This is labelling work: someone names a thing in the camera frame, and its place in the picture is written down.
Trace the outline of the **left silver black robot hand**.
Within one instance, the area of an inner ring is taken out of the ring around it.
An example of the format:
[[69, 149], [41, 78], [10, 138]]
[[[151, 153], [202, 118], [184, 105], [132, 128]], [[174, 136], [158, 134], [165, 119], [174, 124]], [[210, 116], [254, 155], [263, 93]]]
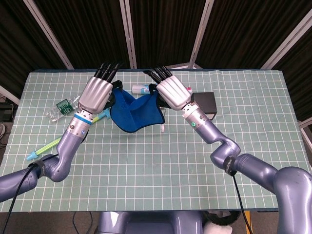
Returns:
[[93, 115], [99, 114], [109, 99], [118, 69], [123, 62], [104, 62], [89, 79], [78, 102], [80, 111], [85, 110]]

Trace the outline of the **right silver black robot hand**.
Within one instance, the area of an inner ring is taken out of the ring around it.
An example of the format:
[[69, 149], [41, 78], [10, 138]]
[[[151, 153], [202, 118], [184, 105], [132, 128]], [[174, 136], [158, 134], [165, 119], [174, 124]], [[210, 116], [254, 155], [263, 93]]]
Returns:
[[168, 107], [173, 110], [182, 110], [191, 102], [192, 94], [182, 82], [165, 66], [158, 66], [151, 70], [144, 70], [144, 74], [152, 78], [156, 84], [150, 85], [150, 92], [158, 91], [159, 95]]

